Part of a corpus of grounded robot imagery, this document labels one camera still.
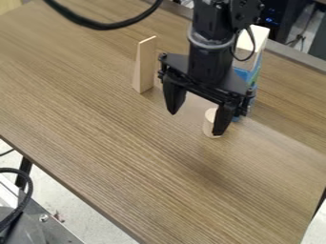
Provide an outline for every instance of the screw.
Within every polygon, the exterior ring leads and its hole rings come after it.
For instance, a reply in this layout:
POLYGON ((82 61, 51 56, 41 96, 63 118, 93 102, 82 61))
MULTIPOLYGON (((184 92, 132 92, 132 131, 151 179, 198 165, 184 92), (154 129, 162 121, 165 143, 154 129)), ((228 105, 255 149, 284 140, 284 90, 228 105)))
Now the screw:
POLYGON ((264 10, 264 9, 265 9, 265 5, 264 5, 264 4, 259 4, 259 5, 258 5, 258 9, 259 9, 260 11, 264 10))
POLYGON ((236 19, 238 20, 238 21, 241 21, 241 20, 243 20, 245 18, 245 16, 243 15, 243 14, 241 14, 241 13, 239 13, 237 16, 236 16, 236 19))
POLYGON ((41 214, 38 220, 42 223, 45 223, 49 220, 49 216, 47 214, 41 214))
POLYGON ((254 22, 257 23, 257 24, 260 22, 260 20, 261 19, 259 17, 254 18, 254 22))

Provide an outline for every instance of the wooden cylinder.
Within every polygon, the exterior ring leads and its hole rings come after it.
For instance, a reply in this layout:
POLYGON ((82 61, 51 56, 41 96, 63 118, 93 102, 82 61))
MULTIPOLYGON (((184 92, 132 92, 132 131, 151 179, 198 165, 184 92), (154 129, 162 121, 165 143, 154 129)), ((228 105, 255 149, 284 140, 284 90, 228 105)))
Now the wooden cylinder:
POLYGON ((221 137, 221 135, 213 135, 213 127, 214 127, 215 115, 216 115, 217 110, 218 110, 218 107, 208 109, 205 112, 203 132, 206 136, 208 136, 210 138, 221 137))

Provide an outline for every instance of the metal table leg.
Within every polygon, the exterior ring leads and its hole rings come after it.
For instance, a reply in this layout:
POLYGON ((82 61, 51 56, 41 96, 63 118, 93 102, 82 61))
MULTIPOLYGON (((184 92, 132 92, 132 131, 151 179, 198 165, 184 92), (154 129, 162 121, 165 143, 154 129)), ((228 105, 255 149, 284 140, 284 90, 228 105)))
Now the metal table leg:
MULTIPOLYGON (((30 174, 31 173, 31 166, 32 166, 32 163, 26 157, 23 157, 22 162, 20 163, 19 170, 21 170, 22 172, 25 172, 27 174, 30 174)), ((19 175, 16 178, 15 185, 18 188, 20 188, 22 191, 24 191, 25 188, 26 188, 25 180, 19 175)))
POLYGON ((320 200, 318 202, 318 205, 316 207, 315 213, 313 215, 313 218, 315 217, 315 215, 317 214, 318 210, 320 209, 322 203, 326 200, 326 188, 324 190, 324 193, 322 194, 322 196, 320 197, 320 200))

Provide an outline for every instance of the wooden block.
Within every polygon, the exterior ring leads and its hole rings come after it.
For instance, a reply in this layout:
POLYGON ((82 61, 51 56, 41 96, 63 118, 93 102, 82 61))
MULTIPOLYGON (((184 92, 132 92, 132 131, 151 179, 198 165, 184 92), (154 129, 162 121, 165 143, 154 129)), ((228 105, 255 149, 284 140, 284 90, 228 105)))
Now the wooden block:
POLYGON ((21 0, 0 0, 0 15, 22 5, 21 0))
MULTIPOLYGON (((258 61, 258 57, 265 49, 270 30, 265 27, 251 25, 254 37, 255 37, 255 54, 248 61, 234 60, 234 67, 240 68, 245 71, 252 71, 255 68, 255 64, 258 61)), ((249 34, 244 30, 237 41, 235 55, 238 58, 245 58, 250 55, 253 50, 253 43, 249 34)))
POLYGON ((208 136, 210 138, 221 137, 221 135, 213 135, 213 127, 214 127, 214 121, 215 121, 215 115, 216 115, 217 109, 218 109, 218 107, 211 108, 211 109, 206 110, 206 112, 205 112, 203 132, 206 136, 208 136))
POLYGON ((156 56, 156 36, 138 43, 132 87, 139 93, 153 87, 156 56))

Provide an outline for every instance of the triangular wooden block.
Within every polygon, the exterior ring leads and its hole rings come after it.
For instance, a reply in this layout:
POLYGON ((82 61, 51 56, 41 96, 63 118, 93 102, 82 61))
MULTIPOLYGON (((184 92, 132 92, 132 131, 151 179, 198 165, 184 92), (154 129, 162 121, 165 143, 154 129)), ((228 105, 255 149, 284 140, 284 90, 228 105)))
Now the triangular wooden block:
POLYGON ((156 56, 156 36, 138 43, 132 87, 139 93, 153 87, 156 56))

